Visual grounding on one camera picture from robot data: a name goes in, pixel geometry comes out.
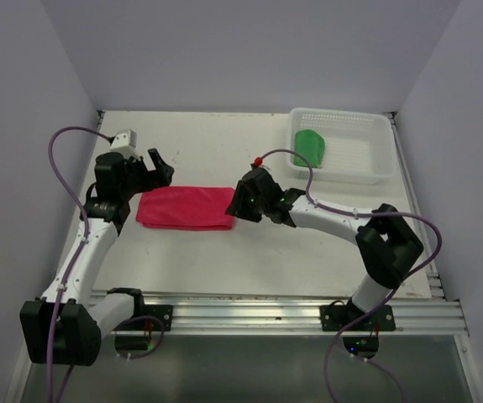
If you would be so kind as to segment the pink towel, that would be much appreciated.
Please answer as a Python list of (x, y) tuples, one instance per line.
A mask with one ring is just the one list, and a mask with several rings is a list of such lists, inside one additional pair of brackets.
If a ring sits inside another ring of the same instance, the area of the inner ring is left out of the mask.
[(234, 217), (226, 213), (231, 187), (168, 186), (145, 192), (136, 222), (145, 228), (183, 231), (228, 231)]

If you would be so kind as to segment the green towel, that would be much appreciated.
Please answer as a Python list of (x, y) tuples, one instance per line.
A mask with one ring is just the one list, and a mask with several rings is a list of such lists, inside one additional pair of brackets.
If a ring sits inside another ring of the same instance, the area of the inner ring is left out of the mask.
[(325, 140), (319, 133), (311, 129), (300, 130), (295, 134), (294, 151), (303, 159), (295, 155), (293, 164), (307, 167), (307, 160), (312, 168), (318, 168), (322, 165), (325, 148)]

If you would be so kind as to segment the clear plastic tray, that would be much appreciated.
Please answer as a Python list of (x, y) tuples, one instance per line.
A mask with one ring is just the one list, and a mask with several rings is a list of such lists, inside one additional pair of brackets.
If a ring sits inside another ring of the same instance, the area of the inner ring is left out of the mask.
[(394, 134), (383, 115), (297, 107), (288, 115), (286, 147), (307, 156), (296, 146), (297, 134), (306, 130), (324, 144), (315, 180), (375, 185), (397, 172)]

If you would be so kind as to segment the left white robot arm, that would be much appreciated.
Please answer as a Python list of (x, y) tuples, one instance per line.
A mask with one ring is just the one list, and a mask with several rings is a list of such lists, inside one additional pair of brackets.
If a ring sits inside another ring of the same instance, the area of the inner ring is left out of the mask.
[(157, 149), (148, 154), (153, 170), (141, 158), (117, 151), (96, 158), (96, 180), (87, 190), (70, 253), (42, 296), (26, 301), (19, 313), (33, 363), (90, 366), (102, 340), (117, 328), (170, 331), (171, 306), (153, 311), (139, 289), (112, 288), (101, 302), (88, 305), (102, 263), (129, 216), (131, 198), (171, 184), (173, 168)]

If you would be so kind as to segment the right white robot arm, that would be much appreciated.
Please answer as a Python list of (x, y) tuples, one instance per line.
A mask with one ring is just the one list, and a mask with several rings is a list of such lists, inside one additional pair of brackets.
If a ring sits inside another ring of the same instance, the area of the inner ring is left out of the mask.
[(267, 217), (275, 224), (317, 230), (357, 246), (366, 275), (338, 319), (359, 330), (376, 320), (375, 307), (401, 285), (424, 250), (393, 206), (358, 211), (336, 205), (326, 210), (304, 190), (281, 189), (264, 168), (253, 168), (238, 181), (226, 213), (250, 222)]

